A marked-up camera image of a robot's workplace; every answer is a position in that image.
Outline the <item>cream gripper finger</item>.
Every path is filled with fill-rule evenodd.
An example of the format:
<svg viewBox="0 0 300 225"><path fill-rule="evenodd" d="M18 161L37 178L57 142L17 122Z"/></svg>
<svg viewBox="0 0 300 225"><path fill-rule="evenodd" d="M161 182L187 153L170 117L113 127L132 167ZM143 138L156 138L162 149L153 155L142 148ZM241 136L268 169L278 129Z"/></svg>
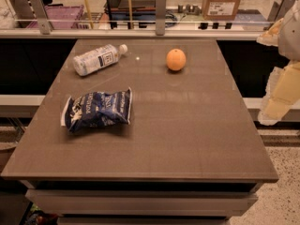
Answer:
<svg viewBox="0 0 300 225"><path fill-rule="evenodd" d="M283 18L276 21L270 28L260 34L256 41L264 46L275 46L280 45L280 34L282 30Z"/></svg>
<svg viewBox="0 0 300 225"><path fill-rule="evenodd" d="M299 99L300 62L290 61L284 68L274 67L265 87L258 121L262 125L273 126Z"/></svg>

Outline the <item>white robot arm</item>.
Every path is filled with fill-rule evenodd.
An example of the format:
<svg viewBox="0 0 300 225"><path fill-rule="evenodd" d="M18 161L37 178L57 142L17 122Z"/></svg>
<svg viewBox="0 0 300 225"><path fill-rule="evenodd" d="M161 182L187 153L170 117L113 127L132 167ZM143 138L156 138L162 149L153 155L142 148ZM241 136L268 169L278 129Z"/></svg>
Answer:
<svg viewBox="0 0 300 225"><path fill-rule="evenodd" d="M274 67L270 73L258 114L262 125L273 126L300 100L300 1L296 0L257 42L278 47L278 53L289 59L287 66Z"/></svg>

